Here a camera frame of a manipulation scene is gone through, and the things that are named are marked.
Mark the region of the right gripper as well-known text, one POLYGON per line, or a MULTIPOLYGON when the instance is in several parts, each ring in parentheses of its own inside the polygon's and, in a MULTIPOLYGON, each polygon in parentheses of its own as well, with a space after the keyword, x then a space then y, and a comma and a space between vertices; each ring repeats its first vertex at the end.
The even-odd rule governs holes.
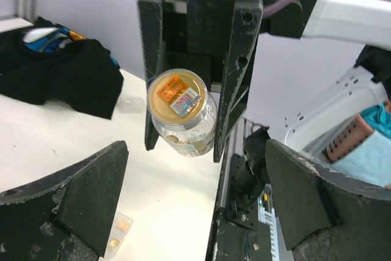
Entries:
POLYGON ((221 88, 213 150, 213 161, 220 162, 247 107, 249 85, 243 80, 260 30, 262 0, 138 0, 137 5, 147 89, 162 71, 175 68, 198 74, 212 92, 214 85, 221 88))

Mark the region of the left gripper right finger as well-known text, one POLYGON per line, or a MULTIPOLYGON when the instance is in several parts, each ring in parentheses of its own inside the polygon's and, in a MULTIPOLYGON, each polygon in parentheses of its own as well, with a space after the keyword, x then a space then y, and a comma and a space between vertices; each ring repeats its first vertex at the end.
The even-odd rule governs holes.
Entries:
POLYGON ((270 139, 266 167, 295 260, 390 260, 390 190, 353 179, 270 139))

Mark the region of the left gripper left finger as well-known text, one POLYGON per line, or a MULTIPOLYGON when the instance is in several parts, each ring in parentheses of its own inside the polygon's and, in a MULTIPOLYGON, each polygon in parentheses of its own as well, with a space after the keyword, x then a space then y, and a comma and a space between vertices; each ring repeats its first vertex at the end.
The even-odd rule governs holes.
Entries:
POLYGON ((128 161, 125 141, 1 193, 1 260, 104 257, 128 161))

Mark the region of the clear pill bottle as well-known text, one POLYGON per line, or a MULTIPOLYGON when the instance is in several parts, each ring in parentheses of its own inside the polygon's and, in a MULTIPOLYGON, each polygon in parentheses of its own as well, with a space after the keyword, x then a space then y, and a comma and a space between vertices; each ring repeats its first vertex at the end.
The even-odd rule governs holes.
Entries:
POLYGON ((217 106, 196 73, 176 68, 157 76, 148 87, 147 107, 159 135, 180 155, 212 150, 217 106))

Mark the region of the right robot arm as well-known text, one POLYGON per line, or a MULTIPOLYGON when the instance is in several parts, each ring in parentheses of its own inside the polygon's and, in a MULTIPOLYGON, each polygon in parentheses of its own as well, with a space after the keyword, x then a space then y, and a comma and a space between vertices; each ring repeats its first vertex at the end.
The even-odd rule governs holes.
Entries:
POLYGON ((338 161, 373 130, 338 132, 390 99, 390 0, 138 0, 145 148, 219 162, 246 115, 261 127, 229 176, 243 211, 276 184, 269 144, 338 161))

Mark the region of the light blue cloth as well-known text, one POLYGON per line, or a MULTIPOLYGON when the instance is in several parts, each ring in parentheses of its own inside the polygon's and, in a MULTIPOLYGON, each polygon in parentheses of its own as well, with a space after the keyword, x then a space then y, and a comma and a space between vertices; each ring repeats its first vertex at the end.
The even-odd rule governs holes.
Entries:
POLYGON ((360 113, 374 133, 342 159, 331 162, 338 172, 390 188, 390 100, 360 113))

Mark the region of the pink crate in background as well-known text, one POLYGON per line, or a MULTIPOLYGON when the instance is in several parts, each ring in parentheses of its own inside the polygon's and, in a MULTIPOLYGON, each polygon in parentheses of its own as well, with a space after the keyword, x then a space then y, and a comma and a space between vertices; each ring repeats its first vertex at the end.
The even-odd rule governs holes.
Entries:
POLYGON ((336 162, 347 156, 373 133, 374 129, 358 114, 327 146, 329 160, 336 162))

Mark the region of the clear bottle lid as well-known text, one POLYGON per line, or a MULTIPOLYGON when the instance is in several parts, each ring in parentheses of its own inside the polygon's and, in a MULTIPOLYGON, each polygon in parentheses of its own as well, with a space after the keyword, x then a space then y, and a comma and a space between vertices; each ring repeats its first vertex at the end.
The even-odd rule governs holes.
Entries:
POLYGON ((117 106, 119 112, 122 113, 142 113, 146 105, 142 97, 135 97, 130 95, 121 95, 118 99, 117 106))

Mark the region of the black garment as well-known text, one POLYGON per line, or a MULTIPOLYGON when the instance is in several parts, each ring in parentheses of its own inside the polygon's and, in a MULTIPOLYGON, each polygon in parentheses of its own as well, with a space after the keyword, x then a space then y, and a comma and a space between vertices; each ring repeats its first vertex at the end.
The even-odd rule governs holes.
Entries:
POLYGON ((98 40, 42 17, 1 33, 1 94, 110 119, 122 91, 119 63, 98 40))

